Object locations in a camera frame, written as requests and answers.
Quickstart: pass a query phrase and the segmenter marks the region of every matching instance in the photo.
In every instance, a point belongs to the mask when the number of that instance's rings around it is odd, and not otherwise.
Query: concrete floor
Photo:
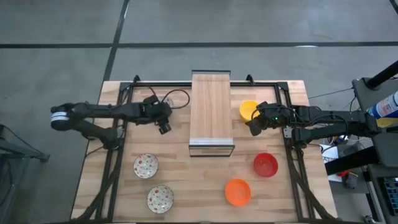
[[[2,0],[0,44],[111,43],[122,4]],[[120,41],[397,41],[397,23],[388,0],[131,0]],[[0,49],[0,123],[51,153],[46,164],[31,162],[13,223],[68,220],[87,141],[77,132],[52,130],[49,108],[96,103],[109,51]],[[119,49],[110,80],[132,80],[134,75],[189,80],[192,69],[222,69],[231,70],[233,80],[249,73],[257,80],[305,80],[308,95],[315,96],[349,88],[352,79],[373,76],[397,58],[398,46]],[[353,92],[346,91],[310,102],[341,110],[352,98]],[[339,216],[359,221],[367,211],[350,210],[348,198],[335,192]]]

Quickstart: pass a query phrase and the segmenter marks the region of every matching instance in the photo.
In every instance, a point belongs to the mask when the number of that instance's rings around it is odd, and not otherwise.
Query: wooden tabletop
[[[293,105],[308,105],[303,81],[286,81],[289,84]],[[99,104],[116,104],[120,82],[104,82]],[[165,95],[172,87],[154,88],[158,96]],[[190,94],[190,88],[181,88]],[[142,101],[152,92],[148,88],[134,88],[132,101]],[[169,95],[174,106],[186,103],[182,92]],[[190,105],[173,110],[170,116],[172,131],[161,135],[153,124],[136,126],[129,123],[119,180],[118,196],[114,211],[115,222],[288,222],[296,221],[289,170],[287,167],[282,130],[267,129],[253,137],[239,115],[244,100],[275,103],[271,87],[231,87],[231,117],[233,139],[236,145],[231,157],[191,158],[188,151],[190,135]],[[95,119],[95,124],[110,127],[112,119]],[[101,146],[92,141],[90,152]],[[150,179],[142,180],[133,171],[133,163],[142,153],[152,153],[159,160],[159,170]],[[253,159],[262,152],[275,156],[279,170],[275,176],[264,178],[253,171]],[[304,161],[312,192],[330,214],[336,216],[335,204],[321,152],[317,146],[304,150]],[[104,169],[106,151],[89,155],[81,173],[81,179],[73,206],[72,218],[83,213],[98,193]],[[226,183],[231,179],[243,179],[251,188],[250,202],[244,207],[230,205],[224,196]],[[151,188],[164,184],[175,195],[173,207],[165,214],[152,213],[146,204]],[[303,193],[300,197],[305,210]],[[104,213],[107,211],[107,200]]]

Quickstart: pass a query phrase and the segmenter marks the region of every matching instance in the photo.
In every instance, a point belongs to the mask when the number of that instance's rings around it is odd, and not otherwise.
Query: black metal frame
[[[120,103],[123,99],[123,93],[121,90],[125,89],[126,85],[130,86],[130,89],[128,91],[128,97],[127,101],[130,102],[132,100],[132,94],[134,91],[134,88],[136,87],[191,87],[192,83],[191,82],[139,82],[140,78],[136,76],[134,78],[134,81],[132,83],[121,83],[119,87],[119,96],[118,96],[118,102]],[[284,92],[285,95],[285,100],[286,100],[286,106],[292,106],[292,102],[290,99],[289,95],[289,87],[287,82],[254,82],[253,78],[251,75],[248,75],[246,78],[246,81],[243,82],[231,82],[231,87],[248,87],[248,86],[255,86],[255,87],[273,87],[275,90],[275,97],[277,103],[282,104],[282,98],[280,96],[280,91]],[[113,127],[116,128],[118,126],[119,120],[114,119],[113,122]],[[123,129],[126,130],[127,128],[127,122],[123,122]],[[344,222],[344,221],[339,221],[339,220],[330,220],[330,219],[316,219],[315,218],[315,212],[313,209],[313,205],[310,201],[310,198],[312,198],[312,201],[316,201],[318,204],[318,207],[320,206],[319,202],[317,202],[316,198],[314,195],[312,195],[311,191],[309,190],[308,187],[308,179],[307,179],[307,173],[305,170],[305,164],[304,164],[304,159],[302,153],[297,151],[297,162],[298,162],[298,171],[297,172],[294,164],[294,160],[292,157],[292,150],[293,148],[290,145],[290,139],[287,138],[282,132],[282,137],[284,139],[284,144],[285,144],[285,151],[286,151],[286,156],[287,156],[287,165],[289,167],[289,174],[290,174],[290,182],[292,185],[292,191],[293,191],[293,198],[294,198],[294,203],[295,203],[295,210],[297,214],[297,220],[299,223],[339,223],[339,224],[350,224],[350,223],[355,223],[355,222]],[[102,178],[102,183],[101,183],[101,188],[99,190],[99,194],[96,196],[94,199],[93,203],[87,208],[87,210],[90,210],[89,213],[87,213],[83,218],[80,217],[78,219],[70,220],[69,223],[111,223],[113,222],[113,215],[114,215],[114,207],[116,203],[116,196],[117,196],[117,190],[118,190],[118,182],[119,182],[119,175],[121,171],[121,162],[123,158],[123,152],[124,152],[124,141],[125,141],[125,134],[123,135],[121,139],[121,145],[120,147],[115,150],[118,152],[116,162],[114,165],[114,169],[112,173],[110,173],[111,170],[111,160],[112,156],[114,154],[114,151],[108,151],[106,155],[106,160],[105,160],[105,165],[104,165],[104,172],[103,172],[103,178]],[[299,194],[299,188],[297,187],[297,184],[302,188],[305,194],[305,200],[307,204],[307,210],[308,210],[308,216],[309,218],[304,218],[303,215],[303,209],[300,201],[300,194]],[[111,190],[111,196],[110,196],[110,201],[109,201],[109,207],[108,207],[108,213],[106,214],[106,218],[103,218],[102,210],[103,210],[103,203],[104,203],[104,197],[106,195],[106,192],[109,190],[110,186],[112,186]],[[95,218],[90,219],[92,216],[93,212],[96,210]]]

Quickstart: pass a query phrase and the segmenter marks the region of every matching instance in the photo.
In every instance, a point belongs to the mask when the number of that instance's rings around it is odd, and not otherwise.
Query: floral patterned bowl
[[[134,162],[134,172],[142,179],[153,177],[158,167],[159,162],[156,156],[149,153],[141,154]]]
[[[163,214],[170,210],[174,203],[173,191],[165,185],[158,185],[150,190],[147,197],[149,209],[156,214]]]

